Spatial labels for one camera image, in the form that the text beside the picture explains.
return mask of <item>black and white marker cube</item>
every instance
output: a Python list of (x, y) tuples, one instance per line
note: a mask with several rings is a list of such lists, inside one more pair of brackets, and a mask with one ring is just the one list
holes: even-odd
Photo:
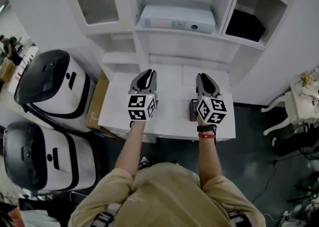
[(132, 121), (149, 120), (156, 108), (155, 94), (129, 95), (128, 111)]
[(226, 107), (223, 100), (202, 96), (197, 112), (206, 124), (219, 124), (226, 116)]

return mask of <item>person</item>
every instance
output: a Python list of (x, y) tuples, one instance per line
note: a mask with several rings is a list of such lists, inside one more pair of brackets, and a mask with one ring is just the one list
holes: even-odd
[(199, 176), (179, 164), (148, 167), (146, 156), (138, 171), (145, 122), (133, 122), (114, 170), (80, 203), (68, 226), (265, 227), (263, 215), (223, 176), (212, 125), (197, 121)]
[(22, 58), (18, 55), (16, 48), (10, 43), (10, 40), (0, 35), (0, 42), (3, 44), (3, 49), (6, 56), (16, 65), (20, 65)]

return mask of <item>projector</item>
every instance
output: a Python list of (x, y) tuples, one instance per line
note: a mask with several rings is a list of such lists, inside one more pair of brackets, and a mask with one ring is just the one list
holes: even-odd
[(142, 12), (142, 27), (172, 28), (213, 33), (215, 20), (210, 6), (188, 0), (149, 0)]

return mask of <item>shoe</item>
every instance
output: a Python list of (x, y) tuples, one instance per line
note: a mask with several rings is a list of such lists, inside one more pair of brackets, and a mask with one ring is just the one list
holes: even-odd
[(140, 169), (147, 168), (150, 166), (150, 159), (147, 155), (143, 155), (140, 160)]
[(173, 161), (173, 164), (176, 164), (176, 165), (180, 165), (180, 166), (181, 166), (181, 164), (179, 163), (179, 161)]

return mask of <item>beige shirt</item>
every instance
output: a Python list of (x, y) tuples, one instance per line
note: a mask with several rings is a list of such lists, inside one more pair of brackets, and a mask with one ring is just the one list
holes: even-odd
[(252, 226), (265, 227), (265, 218), (224, 176), (208, 181), (182, 166), (160, 163), (138, 171), (135, 180), (122, 169), (106, 175), (71, 215), (69, 227), (90, 226), (109, 204), (120, 204), (116, 227), (226, 227), (225, 206), (245, 214)]

